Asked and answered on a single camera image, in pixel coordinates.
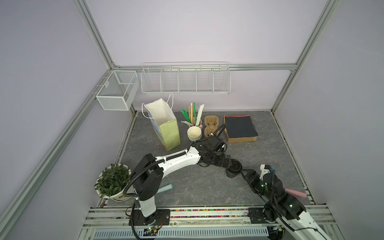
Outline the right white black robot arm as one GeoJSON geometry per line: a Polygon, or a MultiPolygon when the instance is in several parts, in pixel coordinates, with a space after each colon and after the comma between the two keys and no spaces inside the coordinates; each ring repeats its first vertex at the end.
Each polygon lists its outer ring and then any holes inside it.
{"type": "Polygon", "coordinates": [[[277,227],[269,228],[269,239],[280,240],[289,232],[296,240],[329,240],[327,233],[315,222],[305,206],[286,192],[276,171],[269,165],[261,165],[261,174],[255,170],[241,170],[241,175],[251,190],[265,201],[264,208],[250,208],[248,217],[264,220],[277,227]]]}

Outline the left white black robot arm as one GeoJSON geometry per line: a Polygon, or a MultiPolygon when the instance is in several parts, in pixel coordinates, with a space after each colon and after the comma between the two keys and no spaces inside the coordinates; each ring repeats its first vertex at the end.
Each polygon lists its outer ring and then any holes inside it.
{"type": "Polygon", "coordinates": [[[225,168],[227,172],[235,166],[231,157],[225,154],[227,144],[220,138],[226,126],[223,124],[209,137],[193,141],[185,150],[159,157],[147,154],[142,158],[122,190],[124,197],[135,198],[130,216],[132,225],[136,203],[139,204],[138,210],[144,218],[144,225],[152,225],[156,222],[159,214],[155,195],[163,178],[169,174],[192,165],[204,168],[213,165],[225,168]]]}

